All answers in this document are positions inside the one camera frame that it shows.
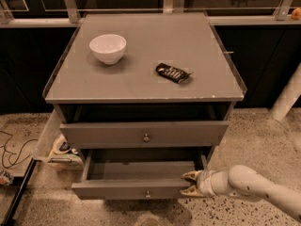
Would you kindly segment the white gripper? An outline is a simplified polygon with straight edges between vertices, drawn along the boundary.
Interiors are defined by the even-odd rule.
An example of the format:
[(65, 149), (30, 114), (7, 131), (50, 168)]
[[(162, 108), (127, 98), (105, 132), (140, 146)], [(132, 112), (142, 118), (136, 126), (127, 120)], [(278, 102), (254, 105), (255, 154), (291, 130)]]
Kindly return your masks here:
[(189, 197), (230, 196), (233, 187), (229, 183), (226, 171), (193, 170), (184, 173), (182, 179), (197, 181), (195, 186), (190, 186), (180, 191)]

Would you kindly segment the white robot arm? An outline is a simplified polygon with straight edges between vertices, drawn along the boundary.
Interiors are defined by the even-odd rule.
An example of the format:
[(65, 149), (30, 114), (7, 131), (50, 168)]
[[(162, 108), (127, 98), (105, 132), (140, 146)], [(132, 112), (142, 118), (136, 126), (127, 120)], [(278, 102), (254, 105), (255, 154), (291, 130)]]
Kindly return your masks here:
[(182, 177), (195, 183), (182, 191), (189, 197), (227, 196), (240, 200), (264, 200), (301, 222), (301, 192), (279, 185), (261, 175), (263, 170), (281, 172), (301, 181), (300, 145), (287, 137), (288, 113), (301, 93), (301, 65), (264, 114), (234, 116), (228, 155), (241, 155), (238, 165), (227, 170), (194, 170)]

